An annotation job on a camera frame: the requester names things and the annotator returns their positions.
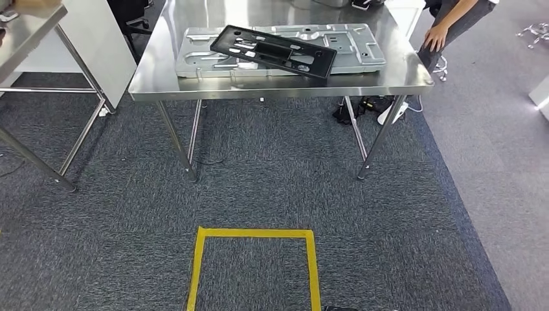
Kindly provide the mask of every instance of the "metal sheet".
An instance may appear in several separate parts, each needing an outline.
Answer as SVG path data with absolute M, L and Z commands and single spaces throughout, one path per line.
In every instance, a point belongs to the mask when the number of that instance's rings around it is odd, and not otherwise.
M 67 14 L 63 5 L 17 9 L 19 17 L 3 24 L 6 36 L 0 44 L 0 82 L 34 50 L 40 40 Z
M 292 38 L 337 51 L 331 74 L 369 73 L 379 71 L 385 58 L 367 24 L 288 25 L 251 27 L 253 30 Z M 222 31 L 189 28 L 179 50 L 177 75 L 183 78 L 238 77 L 238 76 L 291 76 L 279 69 L 210 51 L 209 47 Z
M 386 65 L 376 73 L 332 75 L 326 85 L 301 76 L 179 78 L 175 63 L 190 27 L 366 23 Z M 434 83 L 385 6 L 340 10 L 310 0 L 166 0 L 128 91 L 136 101 L 412 95 Z

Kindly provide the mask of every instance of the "gray pants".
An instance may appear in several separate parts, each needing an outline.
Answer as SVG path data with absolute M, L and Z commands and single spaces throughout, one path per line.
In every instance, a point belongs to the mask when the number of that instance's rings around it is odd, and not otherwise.
M 433 26 L 436 26 L 446 16 L 446 14 L 454 8 L 459 0 L 425 0 L 425 2 L 425 8 L 430 9 L 432 7 L 440 6 L 440 10 L 434 18 L 434 23 L 432 24 Z M 446 36 L 446 44 L 440 51 L 431 52 L 429 51 L 430 46 L 421 46 L 418 56 L 430 73 L 434 70 L 438 59 L 442 55 L 442 50 L 444 50 L 450 43 L 452 43 L 452 41 L 454 41 L 465 31 L 469 30 L 474 24 L 477 23 L 477 21 L 480 21 L 481 18 L 486 16 L 486 14 L 492 12 L 494 7 L 495 4 L 488 0 L 478 0 L 470 11 L 465 13 L 465 15 L 454 23 L 454 25 L 450 26 L 448 35 Z

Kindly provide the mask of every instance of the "black plastic frame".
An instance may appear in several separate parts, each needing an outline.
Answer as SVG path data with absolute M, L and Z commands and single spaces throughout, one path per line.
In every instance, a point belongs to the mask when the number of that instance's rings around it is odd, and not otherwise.
M 299 40 L 227 25 L 210 50 L 311 78 L 327 79 L 337 51 Z M 311 58 L 312 62 L 291 59 Z

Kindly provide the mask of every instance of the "table top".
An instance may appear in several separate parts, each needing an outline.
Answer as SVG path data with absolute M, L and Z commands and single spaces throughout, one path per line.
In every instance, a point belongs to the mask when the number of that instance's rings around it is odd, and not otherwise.
M 0 23 L 6 34 L 0 44 L 0 82 L 4 81 L 34 50 L 40 40 L 67 14 L 63 5 L 43 8 L 16 8 L 19 17 Z
M 331 75 L 327 83 L 302 76 L 179 78 L 175 63 L 188 27 L 366 23 L 387 64 L 377 73 Z M 166 0 L 128 91 L 135 101 L 259 97 L 416 95 L 434 85 L 385 6 L 334 9 L 311 0 Z

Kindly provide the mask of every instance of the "metal plate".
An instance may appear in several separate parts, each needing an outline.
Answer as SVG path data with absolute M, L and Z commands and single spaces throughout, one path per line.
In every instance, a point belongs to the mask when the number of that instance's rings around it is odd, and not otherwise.
M 383 53 L 366 24 L 295 25 L 252 29 L 336 50 L 337 55 L 331 68 L 332 75 L 374 72 L 381 70 L 385 65 Z M 206 78 L 295 75 L 210 51 L 210 45 L 222 30 L 223 28 L 187 29 L 175 66 L 178 76 Z

